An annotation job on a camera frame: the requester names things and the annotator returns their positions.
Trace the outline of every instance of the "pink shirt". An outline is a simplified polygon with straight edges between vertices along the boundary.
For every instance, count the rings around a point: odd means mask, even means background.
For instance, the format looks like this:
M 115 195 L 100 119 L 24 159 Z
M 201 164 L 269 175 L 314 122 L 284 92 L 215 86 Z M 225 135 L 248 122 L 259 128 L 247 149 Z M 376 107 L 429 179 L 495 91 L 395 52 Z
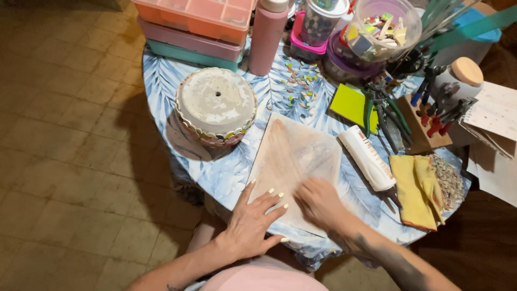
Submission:
M 301 272 L 269 266 L 239 266 L 210 278 L 200 291 L 328 291 Z

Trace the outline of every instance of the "glue bottle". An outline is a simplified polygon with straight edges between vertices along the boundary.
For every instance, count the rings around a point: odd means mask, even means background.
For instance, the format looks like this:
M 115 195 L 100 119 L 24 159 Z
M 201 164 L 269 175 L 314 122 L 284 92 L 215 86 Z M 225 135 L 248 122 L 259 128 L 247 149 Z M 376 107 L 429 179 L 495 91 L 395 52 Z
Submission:
M 260 0 L 255 9 L 248 68 L 256 76 L 271 71 L 289 13 L 288 0 Z
M 372 188 L 385 191 L 396 184 L 395 177 L 383 159 L 377 154 L 372 143 L 364 136 L 359 126 L 354 125 L 338 135 L 339 140 L 350 152 Z

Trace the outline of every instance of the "blue leaf tablecloth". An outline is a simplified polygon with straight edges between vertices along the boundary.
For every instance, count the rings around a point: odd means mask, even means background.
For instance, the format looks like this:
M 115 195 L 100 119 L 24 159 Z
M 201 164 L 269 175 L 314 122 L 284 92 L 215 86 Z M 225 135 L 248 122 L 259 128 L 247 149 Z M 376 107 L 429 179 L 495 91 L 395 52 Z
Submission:
M 247 71 L 246 56 L 240 63 L 237 73 L 249 81 L 255 90 L 258 110 L 255 125 L 248 130 L 237 146 L 228 150 L 201 146 L 182 131 L 182 127 L 179 126 L 173 115 L 174 98 L 179 83 L 186 75 L 202 67 L 157 56 L 151 52 L 148 46 L 144 48 L 143 75 L 147 101 L 152 118 L 169 147 L 174 176 L 181 182 L 197 183 L 209 195 L 208 199 L 205 199 L 206 207 L 224 220 L 229 218 L 231 210 L 245 186 L 271 112 L 278 112 L 334 136 L 348 128 L 341 117 L 327 111 L 338 84 L 330 79 L 327 80 L 323 71 L 319 72 L 322 67 L 320 63 L 312 66 L 289 58 L 289 48 L 283 40 L 278 46 L 275 62 L 269 75 L 257 77 Z M 303 102 L 309 106 L 308 109 L 302 107 L 299 102 L 294 102 L 294 105 L 291 106 L 291 102 L 288 100 L 290 96 L 300 98 L 303 86 L 290 87 L 289 89 L 293 89 L 293 93 L 287 92 L 288 87 L 282 82 L 291 75 L 287 70 L 287 64 L 292 64 L 292 67 L 303 75 L 316 76 L 316 80 L 310 83 L 310 87 L 317 93 L 317 99 L 307 99 L 308 101 Z M 397 88 L 394 95 L 400 97 L 406 92 L 413 91 L 421 81 L 421 78 L 408 79 Z M 388 162 L 388 155 L 393 152 L 388 148 L 389 146 L 385 146 L 388 143 L 383 134 L 381 133 L 378 137 L 372 135 L 370 140 L 382 159 Z M 457 169 L 461 168 L 461 161 L 448 150 L 443 148 L 435 152 Z M 365 223 L 402 245 L 410 244 L 426 234 L 426 232 L 402 225 L 396 206 L 387 199 L 381 200 L 375 196 L 371 187 L 365 184 L 366 180 L 362 174 L 358 173 L 356 169 L 357 166 L 352 158 L 343 154 L 337 189 L 340 197 L 354 209 Z M 464 178 L 465 195 L 463 199 L 469 188 L 470 181 Z M 458 201 L 455 209 L 444 212 L 442 216 L 449 217 L 462 201 Z M 296 251 L 300 263 L 312 270 L 318 269 L 325 258 L 346 252 L 330 239 L 315 236 L 280 222 L 274 222 L 269 228 L 269 232 L 288 237 L 290 241 L 287 246 Z

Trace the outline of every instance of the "yellow rubber glove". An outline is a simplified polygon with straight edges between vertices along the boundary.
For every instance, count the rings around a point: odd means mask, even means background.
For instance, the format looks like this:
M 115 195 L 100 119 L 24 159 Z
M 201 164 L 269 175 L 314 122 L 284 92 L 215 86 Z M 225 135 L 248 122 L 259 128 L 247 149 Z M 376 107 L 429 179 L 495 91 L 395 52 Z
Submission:
M 445 220 L 440 215 L 444 207 L 442 190 L 434 174 L 435 169 L 431 165 L 431 158 L 426 156 L 415 156 L 415 170 L 420 187 L 425 192 L 429 202 L 433 206 L 436 218 L 445 225 Z
M 413 156 L 389 156 L 391 172 L 397 180 L 397 196 L 402 204 L 403 224 L 436 231 L 436 222 L 428 196 L 420 187 Z

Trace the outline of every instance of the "pink bottle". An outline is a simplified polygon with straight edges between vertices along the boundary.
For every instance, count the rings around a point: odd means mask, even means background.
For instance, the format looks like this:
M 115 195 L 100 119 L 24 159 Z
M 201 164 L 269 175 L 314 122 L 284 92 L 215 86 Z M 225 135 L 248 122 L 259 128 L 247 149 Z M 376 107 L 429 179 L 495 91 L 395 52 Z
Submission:
M 260 0 L 255 9 L 248 68 L 257 76 L 271 71 L 287 22 L 288 0 Z

